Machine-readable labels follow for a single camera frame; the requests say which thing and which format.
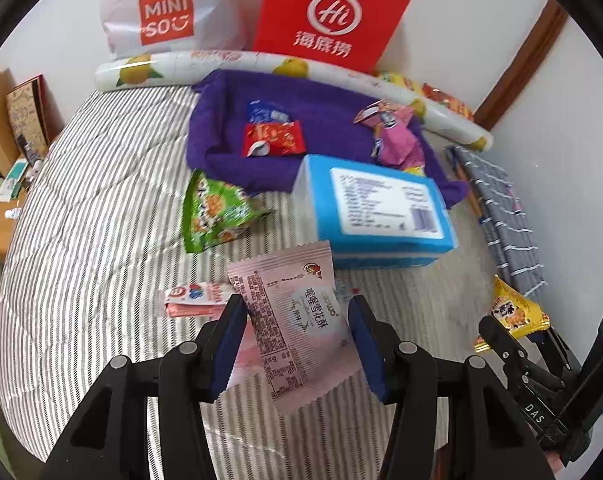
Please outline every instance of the metal bolt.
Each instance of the metal bolt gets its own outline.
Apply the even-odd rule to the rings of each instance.
[[[477,370],[481,370],[483,367],[486,366],[486,362],[478,355],[471,356],[470,359],[468,359],[468,362],[470,366],[476,368]]]
[[[417,345],[412,341],[402,341],[399,343],[399,351],[403,354],[414,354],[417,351]]]
[[[126,356],[116,355],[110,360],[110,365],[117,370],[117,368],[126,366],[127,362],[128,360],[126,359]]]
[[[197,351],[197,343],[194,341],[186,341],[179,345],[179,351],[184,355],[192,354]]]

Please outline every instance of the brown wooden beam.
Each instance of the brown wooden beam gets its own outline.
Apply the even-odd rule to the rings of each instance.
[[[475,122],[491,130],[531,80],[564,27],[568,13],[548,0],[515,59],[475,111]]]

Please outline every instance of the blue tissue pack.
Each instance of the blue tissue pack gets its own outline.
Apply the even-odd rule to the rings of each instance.
[[[338,269],[424,266],[457,246],[428,177],[307,155],[291,199],[296,242],[328,240]]]

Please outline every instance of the purple towel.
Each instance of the purple towel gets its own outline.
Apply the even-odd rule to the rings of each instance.
[[[186,161],[210,178],[249,194],[293,189],[302,156],[242,156],[246,104],[258,99],[299,120],[309,153],[373,162],[371,131],[353,118],[374,98],[307,79],[237,70],[216,70],[193,88],[201,95],[190,118]],[[450,208],[465,196],[466,183],[448,181],[416,124],[410,127],[424,147],[425,173]]]

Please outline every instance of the bed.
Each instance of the bed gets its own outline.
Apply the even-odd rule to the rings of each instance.
[[[196,103],[188,86],[94,92],[54,143],[24,204],[0,285],[0,402],[16,437],[41,460],[111,357],[155,358],[206,322],[157,317],[155,291],[224,280],[228,261],[295,243],[288,195],[266,193],[259,200],[277,212],[245,236],[207,253],[184,252],[184,145]],[[337,276],[360,288],[401,337],[463,360],[489,306],[494,263],[469,205],[455,206],[451,218],[459,248],[434,264]],[[261,374],[202,405],[219,478],[376,478],[392,415],[362,372],[285,417]],[[438,418],[440,446],[444,402]],[[153,402],[148,428],[151,475],[162,478]]]

